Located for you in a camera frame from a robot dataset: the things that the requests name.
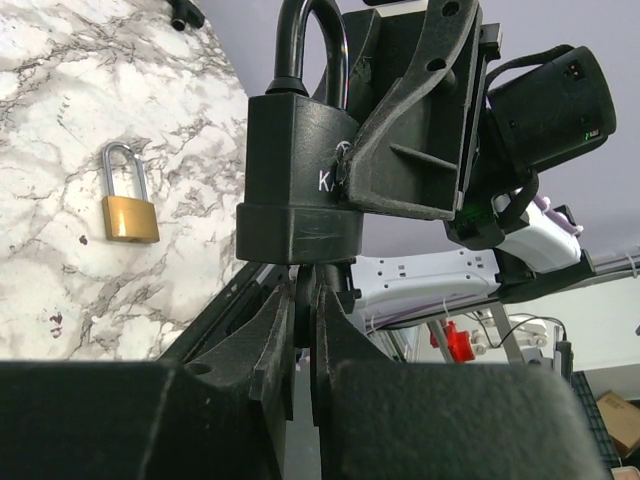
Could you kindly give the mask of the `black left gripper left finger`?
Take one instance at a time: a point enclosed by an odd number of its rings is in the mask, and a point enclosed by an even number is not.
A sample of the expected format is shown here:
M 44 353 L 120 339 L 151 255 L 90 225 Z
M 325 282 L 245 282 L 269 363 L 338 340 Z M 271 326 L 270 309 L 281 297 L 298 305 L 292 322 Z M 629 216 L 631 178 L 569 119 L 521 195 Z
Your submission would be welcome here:
M 293 414 L 293 302 L 273 291 L 187 364 L 5 362 L 5 479 L 279 479 Z

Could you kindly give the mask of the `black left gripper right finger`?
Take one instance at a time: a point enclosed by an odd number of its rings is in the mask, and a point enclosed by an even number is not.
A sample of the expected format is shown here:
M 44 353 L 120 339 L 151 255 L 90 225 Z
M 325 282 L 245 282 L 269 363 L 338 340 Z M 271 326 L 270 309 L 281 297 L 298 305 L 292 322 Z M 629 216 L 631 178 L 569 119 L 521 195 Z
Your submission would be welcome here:
M 568 382 L 541 366 L 386 357 L 321 286 L 314 420 L 326 479 L 606 479 Z

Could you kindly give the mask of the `black padlock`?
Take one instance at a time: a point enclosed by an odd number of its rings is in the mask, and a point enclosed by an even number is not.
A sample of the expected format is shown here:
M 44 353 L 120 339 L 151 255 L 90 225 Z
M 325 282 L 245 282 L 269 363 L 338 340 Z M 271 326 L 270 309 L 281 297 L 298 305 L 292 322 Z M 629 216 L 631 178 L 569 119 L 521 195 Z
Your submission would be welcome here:
M 310 16 L 324 36 L 325 97 L 305 88 Z M 236 210 L 239 259 L 278 265 L 334 263 L 359 254 L 363 216 L 339 204 L 336 166 L 359 126 L 346 110 L 348 44 L 333 1 L 283 2 L 274 78 L 248 102 L 244 199 Z

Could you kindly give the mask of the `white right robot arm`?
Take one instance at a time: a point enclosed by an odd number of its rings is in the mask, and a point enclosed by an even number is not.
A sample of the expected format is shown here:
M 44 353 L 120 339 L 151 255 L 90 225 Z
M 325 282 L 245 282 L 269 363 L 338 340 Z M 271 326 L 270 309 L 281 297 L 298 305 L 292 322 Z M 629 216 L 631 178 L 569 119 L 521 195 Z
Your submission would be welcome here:
M 526 302 L 595 275 L 571 212 L 539 176 L 602 146 L 616 115 L 586 47 L 559 45 L 497 68 L 501 32 L 476 1 L 345 16 L 349 112 L 360 123 L 329 178 L 367 213 L 440 220 L 483 266 L 487 294 Z

